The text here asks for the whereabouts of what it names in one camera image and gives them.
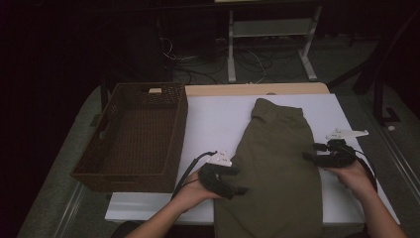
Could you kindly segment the metal floor rail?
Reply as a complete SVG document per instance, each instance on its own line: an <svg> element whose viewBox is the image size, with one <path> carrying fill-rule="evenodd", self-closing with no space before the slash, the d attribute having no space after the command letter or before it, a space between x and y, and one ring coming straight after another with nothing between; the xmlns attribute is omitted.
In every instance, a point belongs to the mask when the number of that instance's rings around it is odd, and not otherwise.
<svg viewBox="0 0 420 238"><path fill-rule="evenodd" d="M86 192L85 186L78 182L75 185L75 188L70 196L70 199L64 209L61 219L56 227L56 230L53 234L53 238L66 238L69 230L72 226L72 223L76 217L76 214L79 210L80 204L84 198Z"/></svg>
<svg viewBox="0 0 420 238"><path fill-rule="evenodd" d="M403 155L396 142L391 138L387 131L381 132L381 138L405 183L408 185L415 200L420 205L420 178L414 173L414 170L409 165L406 157Z"/></svg>

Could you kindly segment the person's right hand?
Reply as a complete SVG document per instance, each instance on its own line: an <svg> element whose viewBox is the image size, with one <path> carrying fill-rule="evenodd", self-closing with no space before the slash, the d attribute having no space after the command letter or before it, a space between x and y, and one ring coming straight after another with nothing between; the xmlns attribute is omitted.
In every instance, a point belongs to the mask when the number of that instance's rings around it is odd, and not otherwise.
<svg viewBox="0 0 420 238"><path fill-rule="evenodd" d="M354 162L345 168L330 168L328 172L335 174L339 181L348 188L356 199L365 201L377 196L371 184L367 171L359 162Z"/></svg>

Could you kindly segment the white metal desk frame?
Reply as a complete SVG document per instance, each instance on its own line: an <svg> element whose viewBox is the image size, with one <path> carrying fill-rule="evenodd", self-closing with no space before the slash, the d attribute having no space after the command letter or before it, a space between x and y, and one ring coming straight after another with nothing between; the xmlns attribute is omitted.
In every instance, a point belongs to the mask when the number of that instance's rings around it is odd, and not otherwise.
<svg viewBox="0 0 420 238"><path fill-rule="evenodd" d="M321 15L322 6L314 8L311 18L294 18L278 20L239 21L235 19L234 11L229 12L228 33L228 81L236 82L234 59L234 40L249 37L291 37L304 36L303 46L297 50L298 56L310 81L316 81L317 75L308 57L312 41Z"/></svg>

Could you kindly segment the light wooden table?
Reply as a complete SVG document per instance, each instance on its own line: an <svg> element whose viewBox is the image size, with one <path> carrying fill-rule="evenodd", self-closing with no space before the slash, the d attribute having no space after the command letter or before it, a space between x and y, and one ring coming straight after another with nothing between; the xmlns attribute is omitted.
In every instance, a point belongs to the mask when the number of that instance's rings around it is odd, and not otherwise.
<svg viewBox="0 0 420 238"><path fill-rule="evenodd" d="M192 96L329 94L321 82L187 85L186 94Z"/></svg>

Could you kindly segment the black metal stand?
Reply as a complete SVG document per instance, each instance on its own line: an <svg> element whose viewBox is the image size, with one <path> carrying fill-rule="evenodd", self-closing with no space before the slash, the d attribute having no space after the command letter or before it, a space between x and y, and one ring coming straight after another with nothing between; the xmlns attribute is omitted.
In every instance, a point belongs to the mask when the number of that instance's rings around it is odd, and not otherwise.
<svg viewBox="0 0 420 238"><path fill-rule="evenodd" d="M386 123L400 122L400 118L391 107L383 106L383 87L384 80L381 77L377 77L374 81L373 116L381 126L384 126Z"/></svg>

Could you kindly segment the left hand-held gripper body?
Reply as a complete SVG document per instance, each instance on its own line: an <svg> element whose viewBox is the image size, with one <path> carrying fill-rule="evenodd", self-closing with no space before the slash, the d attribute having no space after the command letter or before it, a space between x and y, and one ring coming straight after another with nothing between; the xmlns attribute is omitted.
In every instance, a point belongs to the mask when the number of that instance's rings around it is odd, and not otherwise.
<svg viewBox="0 0 420 238"><path fill-rule="evenodd" d="M199 180L206 189L221 197L231 199L233 197L233 187L229 183L224 182L222 175L219 174L221 167L231 166L232 162L226 152L216 152L200 168L198 172Z"/></svg>

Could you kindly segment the olive green shorts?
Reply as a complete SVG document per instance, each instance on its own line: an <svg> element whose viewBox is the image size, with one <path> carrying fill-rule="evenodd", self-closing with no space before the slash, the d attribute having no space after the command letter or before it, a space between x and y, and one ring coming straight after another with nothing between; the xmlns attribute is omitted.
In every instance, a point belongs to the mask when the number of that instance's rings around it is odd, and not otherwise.
<svg viewBox="0 0 420 238"><path fill-rule="evenodd" d="M226 181L244 195L214 202L217 238L321 238L323 202L313 134L300 108L259 98Z"/></svg>

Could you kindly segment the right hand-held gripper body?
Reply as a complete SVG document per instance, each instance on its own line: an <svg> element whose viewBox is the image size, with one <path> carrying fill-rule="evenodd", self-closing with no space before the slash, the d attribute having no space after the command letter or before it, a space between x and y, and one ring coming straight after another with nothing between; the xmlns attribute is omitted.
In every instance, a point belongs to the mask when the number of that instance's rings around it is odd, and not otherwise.
<svg viewBox="0 0 420 238"><path fill-rule="evenodd" d="M344 168L350 166L358 159L356 150L347 145L346 140L367 136L368 131L353 131L345 129L335 129L326 136L328 155L318 155L315 165L323 168Z"/></svg>

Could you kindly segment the person's left hand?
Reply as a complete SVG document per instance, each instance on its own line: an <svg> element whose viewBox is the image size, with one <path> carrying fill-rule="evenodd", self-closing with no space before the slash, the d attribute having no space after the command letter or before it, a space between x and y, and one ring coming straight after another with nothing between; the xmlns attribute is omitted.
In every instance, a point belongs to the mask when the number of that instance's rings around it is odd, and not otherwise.
<svg viewBox="0 0 420 238"><path fill-rule="evenodd" d="M220 198L220 195L206 189L199 180L198 172L189 175L180 191L171 200L182 213L207 199Z"/></svg>

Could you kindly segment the brown woven basket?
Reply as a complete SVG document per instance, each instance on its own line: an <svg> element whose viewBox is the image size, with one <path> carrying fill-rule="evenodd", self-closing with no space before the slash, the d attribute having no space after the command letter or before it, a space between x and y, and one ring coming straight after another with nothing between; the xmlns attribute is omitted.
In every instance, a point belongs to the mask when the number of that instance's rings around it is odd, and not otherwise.
<svg viewBox="0 0 420 238"><path fill-rule="evenodd" d="M187 114L181 83L118 84L71 176L98 192L173 192Z"/></svg>

